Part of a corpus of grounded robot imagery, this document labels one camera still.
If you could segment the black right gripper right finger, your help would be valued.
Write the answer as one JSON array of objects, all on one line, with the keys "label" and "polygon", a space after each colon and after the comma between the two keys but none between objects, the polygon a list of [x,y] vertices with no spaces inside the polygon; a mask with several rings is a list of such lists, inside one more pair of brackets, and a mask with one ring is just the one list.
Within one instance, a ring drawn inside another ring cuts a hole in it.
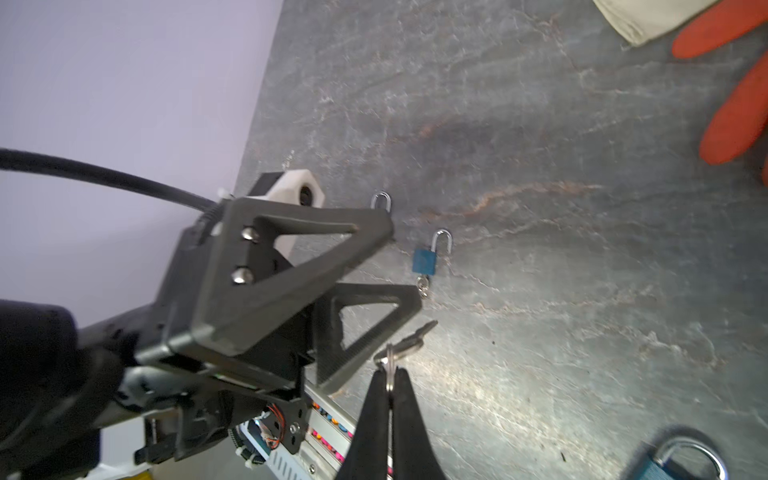
[{"label": "black right gripper right finger", "polygon": [[392,392],[392,458],[394,479],[445,480],[406,369],[397,368]]}]

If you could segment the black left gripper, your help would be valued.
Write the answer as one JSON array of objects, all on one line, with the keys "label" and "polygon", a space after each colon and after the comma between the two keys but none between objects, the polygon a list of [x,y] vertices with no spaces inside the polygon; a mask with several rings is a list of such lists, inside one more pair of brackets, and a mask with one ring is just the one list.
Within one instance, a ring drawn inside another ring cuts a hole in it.
[{"label": "black left gripper", "polygon": [[[155,300],[85,328],[80,342],[118,356],[122,383],[102,425],[165,412],[171,431],[138,462],[181,460],[219,443],[267,405],[293,400],[310,360],[309,304],[380,250],[393,234],[378,209],[327,209],[241,198],[218,235],[187,232]],[[287,236],[343,234],[293,265]],[[340,390],[422,307],[414,285],[335,285],[314,305],[315,386]]]}]

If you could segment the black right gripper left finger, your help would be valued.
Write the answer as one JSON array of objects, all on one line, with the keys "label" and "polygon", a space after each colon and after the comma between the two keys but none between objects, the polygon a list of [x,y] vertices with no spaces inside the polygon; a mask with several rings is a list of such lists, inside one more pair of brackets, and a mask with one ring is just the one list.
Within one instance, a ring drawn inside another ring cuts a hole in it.
[{"label": "black right gripper left finger", "polygon": [[388,478],[390,394],[386,385],[386,373],[375,371],[352,443],[336,480]]}]

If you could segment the small blue padlock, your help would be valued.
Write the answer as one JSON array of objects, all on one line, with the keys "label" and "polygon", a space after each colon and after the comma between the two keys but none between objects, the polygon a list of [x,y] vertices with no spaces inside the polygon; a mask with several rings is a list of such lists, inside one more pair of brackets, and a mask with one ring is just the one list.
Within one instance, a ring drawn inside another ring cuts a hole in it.
[{"label": "small blue padlock", "polygon": [[433,276],[436,272],[438,260],[438,246],[440,241],[445,243],[445,253],[450,255],[453,250],[454,239],[452,233],[445,229],[436,230],[427,248],[417,248],[412,257],[411,271],[418,276]]}]

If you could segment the black padlock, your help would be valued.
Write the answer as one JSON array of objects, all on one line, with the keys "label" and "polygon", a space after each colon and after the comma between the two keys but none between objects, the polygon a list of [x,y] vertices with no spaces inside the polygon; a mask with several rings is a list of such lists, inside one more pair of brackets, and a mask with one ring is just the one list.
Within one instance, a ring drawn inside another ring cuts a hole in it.
[{"label": "black padlock", "polygon": [[377,191],[372,197],[370,201],[370,208],[371,209],[380,209],[384,210],[387,213],[390,213],[392,211],[393,207],[393,200],[391,195],[383,190]]}]

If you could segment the large blue padlock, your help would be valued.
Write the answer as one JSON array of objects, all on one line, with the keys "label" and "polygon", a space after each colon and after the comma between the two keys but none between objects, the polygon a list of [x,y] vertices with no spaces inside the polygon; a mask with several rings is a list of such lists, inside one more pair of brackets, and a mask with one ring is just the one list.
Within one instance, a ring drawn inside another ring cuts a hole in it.
[{"label": "large blue padlock", "polygon": [[[709,464],[705,475],[695,475],[683,462],[683,455],[699,456]],[[730,473],[725,461],[715,448],[690,436],[672,436],[659,446],[643,454],[625,476],[629,480],[728,480]]]}]

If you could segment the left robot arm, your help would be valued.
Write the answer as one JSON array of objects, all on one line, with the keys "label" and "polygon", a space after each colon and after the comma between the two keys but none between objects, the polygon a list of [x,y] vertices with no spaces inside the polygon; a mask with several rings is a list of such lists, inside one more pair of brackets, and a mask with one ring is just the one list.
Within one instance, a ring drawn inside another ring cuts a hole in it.
[{"label": "left robot arm", "polygon": [[80,328],[63,307],[2,302],[3,478],[85,476],[102,430],[140,417],[171,422],[135,453],[148,464],[201,453],[270,407],[285,430],[307,366],[337,389],[420,310],[412,285],[346,281],[390,241],[389,214],[323,208],[297,172],[263,175],[259,196],[214,201],[32,152],[5,149],[1,167],[199,211],[148,305]]}]

